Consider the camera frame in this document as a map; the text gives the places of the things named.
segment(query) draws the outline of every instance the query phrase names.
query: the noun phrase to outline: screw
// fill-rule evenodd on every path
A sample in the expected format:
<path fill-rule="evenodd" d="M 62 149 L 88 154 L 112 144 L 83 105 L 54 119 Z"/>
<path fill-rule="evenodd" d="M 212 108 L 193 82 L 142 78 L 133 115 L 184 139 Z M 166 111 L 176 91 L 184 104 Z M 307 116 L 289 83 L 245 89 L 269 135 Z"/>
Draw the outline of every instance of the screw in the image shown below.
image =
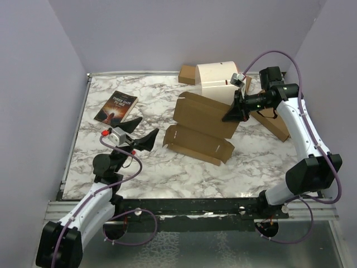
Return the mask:
<path fill-rule="evenodd" d="M 282 207 L 281 207 L 281 211 L 282 211 L 282 213 L 288 213 L 289 212 L 289 208 L 286 206 L 286 205 L 283 205 Z"/>
<path fill-rule="evenodd" d="M 245 207 L 239 207 L 239 214 L 244 215 L 245 214 Z"/>
<path fill-rule="evenodd" d="M 141 213 L 142 213 L 141 210 L 137 210 L 137 211 L 134 212 L 134 214 L 135 214 L 136 216 L 140 216 Z"/>

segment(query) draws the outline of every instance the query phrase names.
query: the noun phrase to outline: cardboard box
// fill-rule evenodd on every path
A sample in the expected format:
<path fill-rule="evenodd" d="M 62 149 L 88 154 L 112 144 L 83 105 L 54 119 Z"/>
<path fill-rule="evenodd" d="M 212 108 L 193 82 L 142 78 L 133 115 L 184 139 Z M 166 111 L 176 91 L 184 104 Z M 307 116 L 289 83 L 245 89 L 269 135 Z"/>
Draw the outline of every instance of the cardboard box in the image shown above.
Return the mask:
<path fill-rule="evenodd" d="M 266 117 L 261 116 L 257 112 L 251 112 L 250 115 L 266 127 L 271 133 L 273 133 L 279 140 L 285 142 L 289 138 L 289 131 L 283 119 L 279 115 L 275 119 L 267 118 L 274 117 L 273 108 L 264 109 L 260 111 L 260 113 Z"/>
<path fill-rule="evenodd" d="M 195 66 L 183 65 L 178 75 L 178 82 L 188 85 L 195 85 Z"/>
<path fill-rule="evenodd" d="M 239 124 L 222 122 L 229 108 L 194 93 L 181 93 L 173 114 L 177 124 L 166 130 L 163 146 L 217 166 L 226 163 L 234 146 L 225 138 L 232 138 Z"/>
<path fill-rule="evenodd" d="M 252 78 L 251 77 L 249 77 L 249 76 L 247 76 L 246 78 L 245 78 L 245 92 L 246 93 L 249 93 L 249 91 L 250 91 L 250 83 L 252 82 Z"/>

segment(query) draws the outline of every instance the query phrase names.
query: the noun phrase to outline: white marble table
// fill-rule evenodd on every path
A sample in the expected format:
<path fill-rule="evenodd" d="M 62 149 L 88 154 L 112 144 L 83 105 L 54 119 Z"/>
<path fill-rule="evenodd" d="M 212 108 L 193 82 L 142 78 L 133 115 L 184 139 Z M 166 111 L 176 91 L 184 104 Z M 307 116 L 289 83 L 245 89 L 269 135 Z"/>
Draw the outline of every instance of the white marble table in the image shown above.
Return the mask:
<path fill-rule="evenodd" d="M 253 77 L 251 92 L 258 92 L 258 77 Z M 93 77 L 63 193 L 64 200 L 81 199 L 94 180 L 92 160 L 96 154 L 110 153 L 99 143 L 107 128 L 94 116 L 115 91 L 139 98 L 127 120 L 142 116 L 143 121 L 132 136 L 140 137 L 159 128 L 151 152 L 138 152 L 143 171 L 124 183 L 119 190 L 125 198 L 230 198 L 256 197 L 284 179 L 296 163 L 291 139 L 281 142 L 254 118 L 241 123 L 230 142 L 235 150 L 224 165 L 215 166 L 162 147 L 165 129 L 172 120 L 177 96 L 195 92 L 194 86 L 180 84 L 176 76 L 97 76 Z M 138 164 L 120 170 L 133 174 Z"/>

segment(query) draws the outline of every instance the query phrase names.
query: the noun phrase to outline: brown cardboard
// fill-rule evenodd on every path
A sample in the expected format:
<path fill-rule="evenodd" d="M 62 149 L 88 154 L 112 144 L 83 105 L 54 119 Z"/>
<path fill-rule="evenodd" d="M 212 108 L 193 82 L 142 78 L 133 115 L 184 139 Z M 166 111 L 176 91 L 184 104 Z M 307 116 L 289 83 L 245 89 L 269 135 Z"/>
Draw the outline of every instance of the brown cardboard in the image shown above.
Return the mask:
<path fill-rule="evenodd" d="M 267 117 L 274 117 L 273 108 L 264 109 L 260 111 L 260 113 Z M 289 138 L 288 128 L 286 127 L 283 119 L 280 116 L 273 119 L 263 117 L 257 112 L 251 112 L 250 115 L 253 116 L 259 123 L 266 127 L 282 142 L 285 142 Z"/>
<path fill-rule="evenodd" d="M 176 102 L 173 120 L 187 128 L 218 138 L 232 138 L 238 123 L 222 122 L 230 106 L 194 93 L 183 92 Z"/>
<path fill-rule="evenodd" d="M 250 90 L 250 82 L 252 82 L 252 78 L 249 76 L 245 77 L 245 92 L 248 93 Z"/>
<path fill-rule="evenodd" d="M 195 85 L 195 66 L 183 65 L 178 75 L 178 82 L 188 85 Z"/>
<path fill-rule="evenodd" d="M 231 157 L 234 146 L 222 138 L 216 138 L 181 125 L 168 127 L 163 139 L 167 148 L 193 158 L 219 166 Z"/>
<path fill-rule="evenodd" d="M 231 157 L 231 138 L 239 123 L 222 122 L 230 106 L 215 100 L 183 92 L 176 102 L 176 125 L 165 133 L 163 146 L 181 154 L 219 166 Z"/>

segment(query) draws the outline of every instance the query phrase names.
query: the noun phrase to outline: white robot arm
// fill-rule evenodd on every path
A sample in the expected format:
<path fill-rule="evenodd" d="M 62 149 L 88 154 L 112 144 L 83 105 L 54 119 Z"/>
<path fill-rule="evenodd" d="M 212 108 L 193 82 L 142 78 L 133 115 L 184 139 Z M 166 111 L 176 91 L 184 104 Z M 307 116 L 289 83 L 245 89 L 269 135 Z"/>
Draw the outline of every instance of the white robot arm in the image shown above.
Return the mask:
<path fill-rule="evenodd" d="M 81 202 L 79 202 L 69 214 L 59 220 L 61 226 L 64 226 L 66 222 L 68 222 L 90 195 L 105 186 L 106 185 L 103 183 L 94 183 L 90 188 L 89 193 L 81 200 Z M 85 209 L 82 209 L 67 227 L 68 229 L 77 229 L 77 231 L 81 233 L 82 250 L 84 250 L 88 242 L 103 224 L 114 216 L 115 206 L 110 202 L 112 197 L 113 190 L 111 188 L 101 191 L 86 203 Z"/>
<path fill-rule="evenodd" d="M 259 75 L 261 87 L 265 92 L 244 96 L 242 90 L 236 90 L 231 109 L 222 120 L 247 121 L 252 111 L 274 108 L 289 130 L 295 145 L 298 164 L 287 171 L 284 182 L 259 194 L 260 211 L 269 216 L 272 211 L 297 195 L 329 188 L 335 176 L 327 161 L 332 163 L 337 172 L 342 165 L 342 159 L 338 154 L 331 154 L 323 143 L 311 122 L 303 99 L 301 107 L 299 106 L 299 86 L 285 84 L 279 67 L 268 67 L 261 70 Z M 231 83 L 244 88 L 243 80 L 243 75 L 235 74 L 232 76 Z"/>

